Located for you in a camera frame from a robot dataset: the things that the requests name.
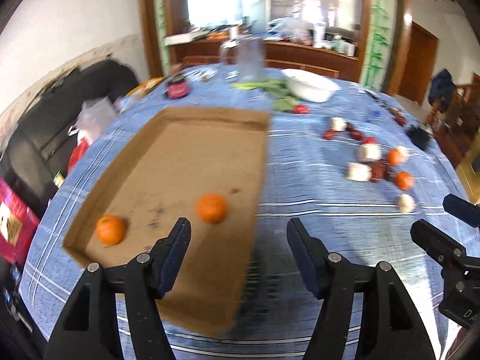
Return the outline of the black cylindrical container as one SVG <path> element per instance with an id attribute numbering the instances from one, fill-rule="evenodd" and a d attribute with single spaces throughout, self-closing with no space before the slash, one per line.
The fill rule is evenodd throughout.
<path id="1" fill-rule="evenodd" d="M 431 144 L 433 131 L 430 125 L 411 125 L 407 129 L 406 135 L 414 146 L 422 151 L 427 151 Z"/>

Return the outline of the clear plastic bag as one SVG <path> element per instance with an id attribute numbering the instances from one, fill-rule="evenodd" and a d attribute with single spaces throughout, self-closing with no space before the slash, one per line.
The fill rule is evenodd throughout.
<path id="1" fill-rule="evenodd" d="M 91 146 L 117 119 L 117 112 L 108 97 L 87 100 L 82 103 L 80 114 L 67 135 L 76 136 L 77 143 L 84 140 Z"/>

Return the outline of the orange tangerine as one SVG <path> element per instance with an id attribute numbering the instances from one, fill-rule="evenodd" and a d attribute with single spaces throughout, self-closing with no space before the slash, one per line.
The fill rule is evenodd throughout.
<path id="1" fill-rule="evenodd" d="M 125 238 L 126 224 L 120 217 L 106 214 L 96 224 L 95 233 L 103 245 L 117 245 Z"/>
<path id="2" fill-rule="evenodd" d="M 392 149 L 387 153 L 386 160 L 388 161 L 389 165 L 394 167 L 402 164 L 404 161 L 404 156 L 398 149 Z"/>
<path id="3" fill-rule="evenodd" d="M 202 222 L 219 224 L 228 214 L 227 200 L 218 193 L 203 195 L 197 200 L 196 213 Z"/>
<path id="4" fill-rule="evenodd" d="M 395 175 L 394 183 L 402 191 L 407 191 L 414 186 L 415 179 L 410 173 L 402 171 Z"/>

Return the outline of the green leafy vegetable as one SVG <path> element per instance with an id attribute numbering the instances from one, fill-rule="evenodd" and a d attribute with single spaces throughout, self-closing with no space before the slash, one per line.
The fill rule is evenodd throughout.
<path id="1" fill-rule="evenodd" d="M 265 81 L 236 82 L 231 85 L 237 90 L 254 90 L 260 89 L 265 92 L 273 100 L 273 110 L 292 113 L 299 100 L 287 88 L 287 82 L 283 79 L 268 78 Z"/>

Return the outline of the black leather sofa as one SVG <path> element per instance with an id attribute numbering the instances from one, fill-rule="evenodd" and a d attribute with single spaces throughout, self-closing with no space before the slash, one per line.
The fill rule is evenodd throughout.
<path id="1" fill-rule="evenodd" d="M 1 156 L 1 178 L 39 218 L 58 187 L 57 174 L 68 174 L 68 161 L 77 139 L 68 130 L 77 121 L 83 102 L 117 100 L 139 84 L 134 71 L 105 59 L 49 84 L 39 101 L 19 118 Z"/>

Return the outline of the small red date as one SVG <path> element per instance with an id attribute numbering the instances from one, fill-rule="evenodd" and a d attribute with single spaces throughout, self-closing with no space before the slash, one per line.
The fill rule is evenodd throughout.
<path id="1" fill-rule="evenodd" d="M 326 140 L 332 140 L 336 137 L 336 135 L 337 135 L 337 132 L 335 130 L 330 129 L 324 132 L 323 138 Z"/>

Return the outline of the pink labelled black jar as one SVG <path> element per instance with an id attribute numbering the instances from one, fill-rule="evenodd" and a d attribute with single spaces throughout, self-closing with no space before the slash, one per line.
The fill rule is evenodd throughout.
<path id="1" fill-rule="evenodd" d="M 167 96 L 172 100 L 186 97 L 190 93 L 188 81 L 182 73 L 172 76 L 167 83 Z"/>

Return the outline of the wooden sideboard counter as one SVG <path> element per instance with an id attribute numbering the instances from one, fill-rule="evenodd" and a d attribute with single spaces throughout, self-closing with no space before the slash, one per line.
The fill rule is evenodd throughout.
<path id="1" fill-rule="evenodd" d="M 164 39 L 174 63 L 185 66 L 219 63 L 223 39 L 206 35 L 171 35 Z M 332 78 L 360 80 L 363 57 L 348 56 L 324 48 L 315 48 L 288 41 L 264 43 L 266 63 L 273 68 L 299 68 Z"/>

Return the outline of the red gift bag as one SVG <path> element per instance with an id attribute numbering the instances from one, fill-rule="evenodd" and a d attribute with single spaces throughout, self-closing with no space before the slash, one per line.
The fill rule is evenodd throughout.
<path id="1" fill-rule="evenodd" d="M 23 267 L 39 219 L 4 179 L 0 181 L 0 201 L 1 256 L 10 264 Z"/>

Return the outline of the brown cardboard tray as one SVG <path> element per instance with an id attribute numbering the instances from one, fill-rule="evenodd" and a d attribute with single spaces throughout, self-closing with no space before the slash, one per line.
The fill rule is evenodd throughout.
<path id="1" fill-rule="evenodd" d="M 63 241 L 82 267 L 128 263 L 168 236 L 179 218 L 191 240 L 174 286 L 159 301 L 161 318 L 217 337 L 236 323 L 254 249 L 270 116 L 263 111 L 171 106 L 153 117 L 115 156 L 89 191 Z M 220 194 L 226 218 L 202 222 L 196 203 Z M 124 220 L 119 244 L 102 244 L 98 220 Z"/>

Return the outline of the white enamel bowl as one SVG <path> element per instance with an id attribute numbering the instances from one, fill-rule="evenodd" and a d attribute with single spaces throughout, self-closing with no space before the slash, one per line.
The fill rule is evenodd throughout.
<path id="1" fill-rule="evenodd" d="M 297 98 L 307 102 L 327 102 L 333 94 L 341 89 L 333 80 L 312 72 L 287 68 L 282 69 L 281 73 L 285 77 L 289 91 Z"/>

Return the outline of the red tomato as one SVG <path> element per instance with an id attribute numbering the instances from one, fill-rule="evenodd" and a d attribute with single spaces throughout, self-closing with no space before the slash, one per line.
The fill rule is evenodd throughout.
<path id="1" fill-rule="evenodd" d="M 366 139 L 363 140 L 363 143 L 364 144 L 377 144 L 377 140 L 372 136 L 368 136 L 368 137 L 366 137 Z"/>

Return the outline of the red radish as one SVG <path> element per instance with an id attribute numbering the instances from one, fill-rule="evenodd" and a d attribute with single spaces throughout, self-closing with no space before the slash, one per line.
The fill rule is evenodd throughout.
<path id="1" fill-rule="evenodd" d="M 309 108 L 304 104 L 297 104 L 293 108 L 293 112 L 297 115 L 306 115 L 309 113 Z"/>

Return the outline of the wrinkled red date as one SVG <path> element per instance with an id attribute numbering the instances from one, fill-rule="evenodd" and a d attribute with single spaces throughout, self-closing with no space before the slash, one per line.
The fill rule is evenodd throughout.
<path id="1" fill-rule="evenodd" d="M 387 164 L 384 161 L 377 161 L 370 164 L 372 182 L 378 182 L 385 178 Z"/>

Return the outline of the beige cylinder block front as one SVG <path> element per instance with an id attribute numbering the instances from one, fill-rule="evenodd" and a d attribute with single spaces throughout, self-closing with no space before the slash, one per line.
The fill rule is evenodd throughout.
<path id="1" fill-rule="evenodd" d="M 416 208 L 414 198 L 407 193 L 400 194 L 397 198 L 396 205 L 398 210 L 403 214 L 411 213 Z"/>

